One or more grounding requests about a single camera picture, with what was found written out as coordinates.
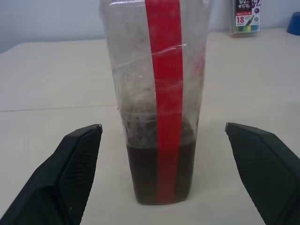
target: white wall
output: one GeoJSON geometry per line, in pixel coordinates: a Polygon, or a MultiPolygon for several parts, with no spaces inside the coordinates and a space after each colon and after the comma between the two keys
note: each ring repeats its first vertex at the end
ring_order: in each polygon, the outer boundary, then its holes
{"type": "MultiPolygon", "coordinates": [[[[210,27],[228,29],[229,0],[214,0],[210,27]]],[[[0,0],[0,52],[31,41],[104,38],[99,0],[0,0]]],[[[300,0],[262,0],[262,26],[283,27],[300,0]]]]}

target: clear plastic cup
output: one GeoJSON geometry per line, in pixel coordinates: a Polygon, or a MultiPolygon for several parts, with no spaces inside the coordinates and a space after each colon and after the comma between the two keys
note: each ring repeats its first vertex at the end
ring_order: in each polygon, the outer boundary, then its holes
{"type": "Polygon", "coordinates": [[[135,196],[186,200],[204,83],[209,0],[101,0],[135,196]]]}

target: table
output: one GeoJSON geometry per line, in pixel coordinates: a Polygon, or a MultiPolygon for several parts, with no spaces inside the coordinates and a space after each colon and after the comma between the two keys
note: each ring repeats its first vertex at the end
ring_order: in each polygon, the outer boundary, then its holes
{"type": "Polygon", "coordinates": [[[25,43],[0,54],[0,216],[64,135],[102,123],[82,225],[263,225],[225,124],[273,132],[300,156],[299,43],[284,29],[210,34],[193,186],[187,201],[169,206],[135,201],[104,40],[25,43]]]}

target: red stripe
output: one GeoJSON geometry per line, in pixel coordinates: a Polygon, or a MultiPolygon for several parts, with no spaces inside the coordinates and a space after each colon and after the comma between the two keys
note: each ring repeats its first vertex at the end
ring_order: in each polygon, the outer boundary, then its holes
{"type": "Polygon", "coordinates": [[[157,202],[175,195],[182,123],[180,0],[146,0],[158,116],[157,202]]]}

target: brown liquid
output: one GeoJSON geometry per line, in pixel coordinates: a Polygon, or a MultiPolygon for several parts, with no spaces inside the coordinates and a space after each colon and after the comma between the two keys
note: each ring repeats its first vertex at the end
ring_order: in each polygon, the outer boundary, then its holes
{"type": "MultiPolygon", "coordinates": [[[[180,147],[174,202],[186,200],[191,189],[196,142],[180,147]]],[[[137,149],[127,146],[135,196],[141,204],[159,204],[158,149],[137,149]]]]}

